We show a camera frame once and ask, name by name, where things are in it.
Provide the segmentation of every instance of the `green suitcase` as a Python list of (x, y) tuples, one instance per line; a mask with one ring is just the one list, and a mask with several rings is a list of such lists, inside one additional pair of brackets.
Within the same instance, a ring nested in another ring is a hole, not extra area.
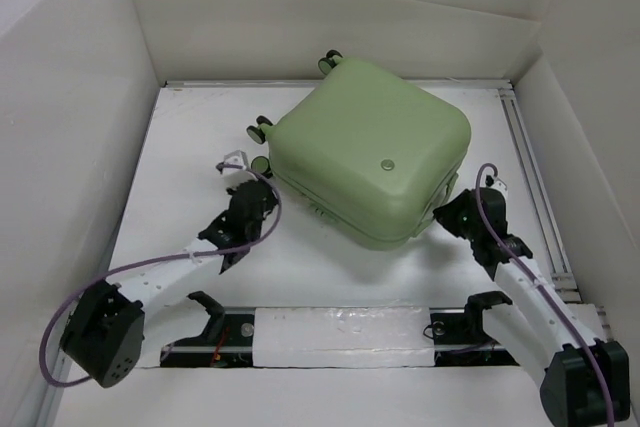
[(389, 250), (418, 235), (447, 202), (471, 141), (456, 107), (368, 62), (330, 51), (325, 80), (276, 125), (275, 177), (308, 197), (361, 245)]

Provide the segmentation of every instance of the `purple cable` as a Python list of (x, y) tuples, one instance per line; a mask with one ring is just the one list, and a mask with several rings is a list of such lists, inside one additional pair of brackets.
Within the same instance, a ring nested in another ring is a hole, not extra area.
[(571, 320), (565, 315), (565, 313), (562, 311), (560, 306), (556, 303), (553, 297), (551, 297), (549, 292), (547, 292), (547, 290), (542, 285), (537, 284), (536, 275), (531, 271), (531, 269), (527, 267), (527, 265), (522, 260), (520, 260), (520, 258), (509, 248), (509, 246), (507, 246), (502, 241), (502, 239), (498, 236), (496, 231), (493, 230), (493, 227), (491, 227), (491, 223), (489, 222), (489, 219), (487, 218), (487, 215), (484, 212), (484, 207), (482, 206), (482, 198), (480, 197), (482, 174), (484, 173), (485, 169), (489, 169), (489, 168), (493, 170), (493, 175), (497, 177), (498, 168), (491, 163), (483, 164), (480, 167), (480, 170), (478, 170), (478, 175), (476, 177), (476, 191), (475, 191), (476, 204), (478, 206), (478, 212), (480, 213), (482, 222), (484, 223), (484, 226), (487, 228), (487, 230), (491, 234), (491, 237), (493, 237), (493, 239), (498, 243), (500, 248), (504, 252), (509, 254), (509, 256), (511, 257), (511, 261), (514, 262), (520, 268), (522, 273), (526, 275), (534, 285), (536, 285), (536, 290), (540, 292), (540, 295), (542, 295), (542, 297), (547, 302), (547, 304), (549, 304), (549, 307), (551, 307), (551, 309), (555, 312), (555, 314), (558, 316), (560, 321), (564, 324), (564, 326), (571, 333), (571, 335), (576, 340), (576, 342), (578, 342), (578, 344), (580, 345), (584, 353), (587, 355), (587, 358), (589, 359), (589, 363), (593, 367), (593, 371), (595, 372), (596, 377), (598, 379), (598, 384), (600, 384), (600, 389), (602, 390), (602, 396), (604, 397), (604, 402), (607, 410), (607, 427), (614, 427), (615, 416), (613, 413), (613, 402), (611, 401), (611, 393), (609, 392), (609, 387), (607, 386), (607, 381), (604, 378), (604, 374), (602, 373), (602, 370), (598, 365), (598, 361), (596, 360), (593, 353), (591, 352), (591, 349), (589, 349), (587, 342), (582, 338), (582, 336), (580, 335), (580, 332), (578, 332), (578, 329), (575, 328)]
[(47, 327), (44, 329), (44, 333), (42, 334), (42, 340), (40, 340), (40, 349), (38, 351), (38, 361), (40, 364), (40, 372), (42, 372), (42, 376), (44, 377), (44, 380), (46, 380), (48, 384), (54, 387), (60, 387), (60, 388), (74, 387), (76, 385), (82, 384), (90, 380), (91, 378), (87, 376), (87, 377), (82, 377), (81, 379), (73, 380), (71, 382), (61, 382), (53, 378), (53, 375), (51, 375), (51, 372), (49, 371), (49, 367), (47, 367), (47, 344), (49, 343), (49, 338), (51, 337), (51, 332), (53, 332), (53, 328), (58, 323), (58, 320), (60, 320), (60, 317), (62, 317), (65, 311), (71, 306), (71, 304), (73, 304), (73, 302), (75, 302), (80, 296), (82, 296), (82, 294), (84, 294), (84, 292), (87, 289), (93, 287), (98, 282), (106, 279), (107, 277), (111, 277), (112, 275), (119, 274), (121, 272), (126, 272), (128, 270), (137, 269), (139, 267), (144, 267), (151, 264), (159, 264), (163, 262), (172, 262), (174, 260), (188, 259), (191, 257), (191, 255), (195, 257), (212, 257), (216, 255), (227, 255), (227, 254), (235, 254), (237, 252), (242, 252), (251, 247), (258, 245), (273, 233), (277, 225), (280, 223), (280, 218), (282, 217), (282, 198), (280, 197), (280, 193), (278, 192), (278, 189), (276, 188), (275, 184), (269, 179), (267, 179), (264, 175), (252, 169), (245, 169), (244, 167), (241, 167), (239, 165), (233, 165), (233, 164), (219, 164), (218, 166), (224, 169), (246, 170), (247, 172), (257, 177), (258, 179), (265, 182), (269, 187), (271, 187), (271, 190), (273, 191), (273, 195), (275, 196), (276, 202), (278, 205), (278, 210), (276, 212), (276, 219), (273, 222), (273, 225), (258, 240), (254, 240), (253, 242), (248, 242), (238, 247), (231, 247), (229, 249), (222, 249), (222, 250), (220, 249), (206, 250), (202, 252), (193, 252), (192, 254), (181, 253), (181, 254), (163, 255), (161, 257), (155, 257), (153, 259), (141, 260), (139, 262), (123, 265), (122, 267), (118, 267), (117, 269), (104, 272), (98, 275), (97, 277), (94, 277), (91, 281), (89, 281), (88, 283), (86, 283), (76, 291), (74, 291), (72, 294), (69, 295), (69, 297), (67, 297), (64, 300), (64, 302), (62, 302), (62, 304), (60, 304), (60, 307), (58, 307), (58, 309), (54, 312), (53, 316), (51, 317), (51, 320), (47, 324)]

